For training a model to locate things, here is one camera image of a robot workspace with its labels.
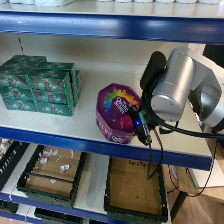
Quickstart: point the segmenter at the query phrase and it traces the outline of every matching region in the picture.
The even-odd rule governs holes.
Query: green box
[[[60,62],[41,62],[37,69],[53,69],[59,71],[69,72],[70,82],[76,81],[76,72],[74,63],[60,63]]]
[[[0,67],[0,86],[12,86],[22,89],[29,89],[26,76],[29,74],[28,68]]]
[[[68,104],[73,100],[72,90],[68,89],[68,94],[65,91],[44,91],[44,90],[32,90],[33,97],[36,101],[44,103],[60,103]]]
[[[34,101],[31,100],[11,100],[3,98],[7,110],[37,111]]]
[[[10,68],[29,68],[29,69],[34,69],[37,67],[39,62],[32,62],[32,61],[14,61],[14,60],[9,60],[6,61],[2,67],[10,67]]]
[[[32,61],[32,62],[47,61],[46,56],[30,56],[30,55],[15,55],[10,60],[12,60],[12,61]]]
[[[17,87],[0,87],[2,98],[12,100],[33,100],[32,93],[29,89],[20,89]]]
[[[70,89],[69,73],[58,70],[33,69],[27,76],[29,85],[33,89],[47,91],[65,91]]]
[[[74,110],[73,100],[69,104],[36,102],[39,112],[71,117]]]

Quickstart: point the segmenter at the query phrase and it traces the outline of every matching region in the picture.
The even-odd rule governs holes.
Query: black cable
[[[148,144],[149,144],[149,163],[148,163],[148,169],[147,169],[147,180],[150,179],[150,169],[151,169],[151,165],[152,165],[152,147],[151,147],[151,141],[149,136],[147,135],[147,140],[148,140]]]
[[[172,191],[167,191],[166,193],[169,194],[169,193],[174,192],[175,190],[177,190],[177,188],[174,188]]]
[[[155,136],[156,136],[157,141],[159,142],[159,145],[160,145],[160,148],[161,148],[161,156],[160,156],[160,160],[159,160],[159,163],[157,164],[156,169],[155,169],[155,170],[153,171],[153,173],[149,176],[149,179],[152,178],[153,175],[158,171],[159,167],[160,167],[161,164],[162,164],[162,160],[163,160],[163,145],[162,145],[162,142],[161,142],[161,140],[160,140],[160,138],[159,138],[159,135],[158,135],[156,129],[154,129],[153,131],[154,131],[154,133],[155,133]]]
[[[201,194],[203,193],[203,191],[205,190],[205,188],[206,188],[206,186],[207,186],[207,184],[208,184],[208,181],[209,181],[209,179],[210,179],[210,176],[211,176],[211,174],[212,174],[213,165],[214,165],[214,161],[215,161],[215,154],[216,154],[217,145],[218,145],[218,140],[216,140],[215,151],[214,151],[214,154],[213,154],[213,160],[212,160],[212,164],[211,164],[211,168],[210,168],[210,173],[209,173],[209,175],[208,175],[208,179],[207,179],[207,181],[206,181],[204,187],[203,187],[202,190],[201,190],[198,194],[196,194],[196,195],[190,195],[190,194],[185,193],[185,194],[187,194],[187,197],[191,197],[191,198],[197,197],[197,196],[201,195]],[[174,186],[174,190],[178,190],[178,191],[180,192],[180,190],[178,189],[178,187],[174,184],[174,182],[173,182],[173,180],[172,180],[172,178],[171,178],[171,174],[170,174],[170,180],[171,180],[171,182],[172,182],[172,184],[173,184],[173,186]]]
[[[159,123],[160,125],[170,129],[170,130],[173,130],[173,131],[176,131],[176,132],[179,132],[179,133],[182,133],[182,134],[185,134],[185,135],[190,135],[190,136],[194,136],[194,137],[198,137],[198,138],[216,138],[216,139],[224,139],[224,135],[221,135],[221,134],[208,134],[208,133],[200,133],[200,132],[194,132],[194,131],[188,131],[188,130],[185,130],[185,129],[181,129],[181,128],[176,128],[172,125],[169,125],[169,124],[166,124],[165,122],[163,122],[156,114],[153,110],[150,110],[149,109],[149,105],[151,103],[151,97],[149,98],[148,94],[146,92],[143,92],[143,97],[142,97],[142,100],[146,106],[146,110],[147,111],[152,111],[150,113],[150,115],[152,116],[152,118],[157,122]]]

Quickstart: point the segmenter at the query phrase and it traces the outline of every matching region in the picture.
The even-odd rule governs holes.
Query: gray robot arm
[[[151,100],[152,110],[165,121],[180,120],[190,91],[199,104],[200,120],[224,133],[224,69],[189,48],[172,51],[167,70]]]

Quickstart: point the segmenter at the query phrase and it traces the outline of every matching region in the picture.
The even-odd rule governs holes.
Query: upper shelf
[[[0,137],[67,149],[148,161],[149,150],[135,137],[128,145],[108,142],[96,125],[98,92],[111,83],[130,86],[139,96],[141,74],[115,71],[82,71],[82,92],[72,117],[6,110],[0,99]],[[196,117],[186,104],[180,128],[200,131]],[[153,162],[160,160],[160,146],[151,133]],[[209,170],[211,153],[204,139],[179,133],[161,135],[163,163]]]
[[[63,7],[1,4],[0,32],[223,44],[224,2],[78,0]]]

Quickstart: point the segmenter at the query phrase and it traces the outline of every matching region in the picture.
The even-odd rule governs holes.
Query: cardboard
[[[110,206],[161,215],[157,175],[146,179],[148,163],[113,158],[110,173]]]
[[[52,183],[50,179],[30,176],[25,188],[69,197],[70,191],[72,190],[72,184],[61,181],[55,181]]]
[[[27,181],[25,188],[69,197],[73,186],[72,183],[66,183],[59,180],[52,183],[51,180],[54,180],[54,178],[60,178],[73,182],[78,168],[81,152],[74,151],[73,157],[71,157],[71,150],[68,149],[46,146],[43,151],[49,152],[50,150],[52,150],[53,153],[58,150],[57,155],[41,155],[36,162],[32,173],[51,176],[52,179],[30,175],[29,181]],[[40,163],[42,158],[47,158],[47,162],[45,164]],[[60,166],[67,164],[69,165],[69,169],[65,170],[64,173],[61,173]]]

